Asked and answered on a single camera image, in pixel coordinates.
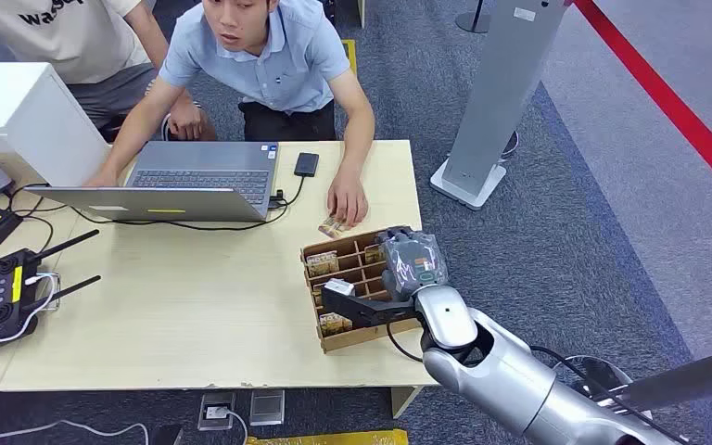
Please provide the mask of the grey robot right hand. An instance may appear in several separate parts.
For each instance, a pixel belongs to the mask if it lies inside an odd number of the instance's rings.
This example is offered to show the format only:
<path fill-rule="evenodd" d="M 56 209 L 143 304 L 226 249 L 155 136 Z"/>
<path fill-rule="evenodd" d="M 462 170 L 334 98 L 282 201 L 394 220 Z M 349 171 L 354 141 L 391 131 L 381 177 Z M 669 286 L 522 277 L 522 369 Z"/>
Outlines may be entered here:
<path fill-rule="evenodd" d="M 395 226 L 380 232 L 375 241 L 386 260 L 381 277 L 392 300 L 407 301 L 424 286 L 449 283 L 445 257 L 434 235 Z"/>

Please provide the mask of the person's hand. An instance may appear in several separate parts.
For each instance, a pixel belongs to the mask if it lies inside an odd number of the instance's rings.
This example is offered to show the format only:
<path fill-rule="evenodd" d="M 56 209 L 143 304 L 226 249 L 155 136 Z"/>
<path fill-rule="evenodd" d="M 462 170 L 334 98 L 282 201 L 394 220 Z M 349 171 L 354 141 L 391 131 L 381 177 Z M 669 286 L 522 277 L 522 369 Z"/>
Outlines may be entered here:
<path fill-rule="evenodd" d="M 205 115 L 195 102 L 177 101 L 164 124 L 166 140 L 200 140 L 204 130 Z"/>

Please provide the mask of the person's left hand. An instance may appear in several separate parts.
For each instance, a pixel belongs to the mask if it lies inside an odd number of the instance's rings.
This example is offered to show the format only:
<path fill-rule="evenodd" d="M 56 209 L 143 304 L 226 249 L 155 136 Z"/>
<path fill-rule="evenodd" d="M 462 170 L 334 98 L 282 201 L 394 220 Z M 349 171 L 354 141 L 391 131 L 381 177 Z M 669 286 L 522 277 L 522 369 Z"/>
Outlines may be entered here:
<path fill-rule="evenodd" d="M 363 221 L 369 205 L 362 181 L 353 172 L 338 172 L 327 194 L 327 210 L 336 222 L 355 226 Z"/>

